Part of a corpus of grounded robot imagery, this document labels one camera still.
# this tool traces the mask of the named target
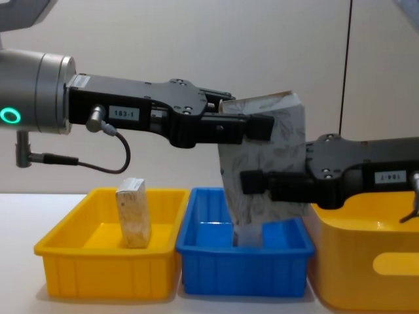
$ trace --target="black cable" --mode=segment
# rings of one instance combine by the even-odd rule
[[[95,166],[92,164],[87,164],[86,162],[78,162],[77,165],[78,166],[82,166],[82,167],[87,167],[90,169],[94,169],[94,170],[98,170],[98,171],[102,171],[105,173],[111,173],[113,175],[118,175],[119,173],[122,173],[126,170],[126,168],[128,168],[128,166],[130,165],[131,162],[131,150],[130,150],[130,146],[128,144],[128,142],[126,141],[125,137],[123,137],[119,132],[117,132],[115,134],[116,137],[119,138],[119,140],[122,142],[122,144],[124,145],[125,148],[125,153],[126,153],[126,157],[125,157],[125,164],[122,166],[122,168],[118,169],[118,170],[112,170],[112,169],[106,169],[106,168],[102,168],[99,166]]]

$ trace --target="white table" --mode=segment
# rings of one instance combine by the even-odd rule
[[[343,313],[323,307],[310,287],[302,299],[195,297],[186,295],[181,285],[172,300],[160,304],[49,298],[42,258],[34,255],[33,246],[83,197],[0,194],[0,313]]]

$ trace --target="large yellow bin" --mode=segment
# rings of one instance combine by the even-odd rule
[[[175,242],[189,191],[148,189],[150,243],[127,249],[116,190],[93,190],[36,244],[51,296],[155,300],[175,289],[180,272]]]
[[[308,276],[318,296],[352,310],[419,310],[419,218],[412,192],[360,194],[338,210],[313,206],[304,223],[316,246]]]

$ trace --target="beige box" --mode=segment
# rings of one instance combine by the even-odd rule
[[[117,190],[117,204],[122,236],[127,247],[145,248],[150,241],[151,222],[145,181],[128,178]]]

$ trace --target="green led ring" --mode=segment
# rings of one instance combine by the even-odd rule
[[[8,118],[6,118],[6,114],[13,114],[15,119],[14,120],[10,120]],[[0,111],[0,118],[6,122],[7,124],[17,124],[20,122],[21,116],[19,111],[17,111],[15,108],[12,107],[7,107],[7,108],[3,108]]]

